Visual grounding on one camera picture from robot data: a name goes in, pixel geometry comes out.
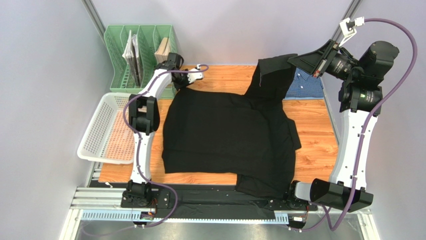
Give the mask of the black long sleeve shirt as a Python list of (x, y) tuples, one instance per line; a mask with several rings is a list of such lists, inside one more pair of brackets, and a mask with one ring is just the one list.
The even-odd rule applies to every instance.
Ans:
[(290, 58), (260, 59), (242, 95), (179, 90), (163, 125), (165, 172), (233, 173), (238, 192), (283, 197), (302, 146), (283, 109), (296, 73)]

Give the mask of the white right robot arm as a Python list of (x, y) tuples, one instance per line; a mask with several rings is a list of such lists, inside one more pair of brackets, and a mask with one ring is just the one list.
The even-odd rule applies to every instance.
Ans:
[(366, 181), (368, 149), (381, 113), (381, 82), (398, 54), (393, 44), (375, 41), (356, 59), (330, 40), (316, 51), (289, 58), (291, 65), (313, 77), (327, 73), (342, 80), (338, 100), (343, 130), (333, 170), (328, 180), (293, 181), (288, 197), (295, 204), (313, 202), (350, 213), (372, 204)]

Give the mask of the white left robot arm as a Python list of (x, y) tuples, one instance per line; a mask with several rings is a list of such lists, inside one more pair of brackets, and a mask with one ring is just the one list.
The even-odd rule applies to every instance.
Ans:
[(123, 193), (127, 202), (146, 206), (152, 201), (150, 160), (154, 136), (160, 126), (158, 98), (172, 82), (188, 81), (187, 74), (179, 72), (183, 63), (180, 54), (169, 53), (167, 59), (155, 67), (146, 86), (138, 94), (132, 94), (125, 105), (124, 115), (128, 116), (125, 123), (134, 132), (135, 140), (132, 174)]

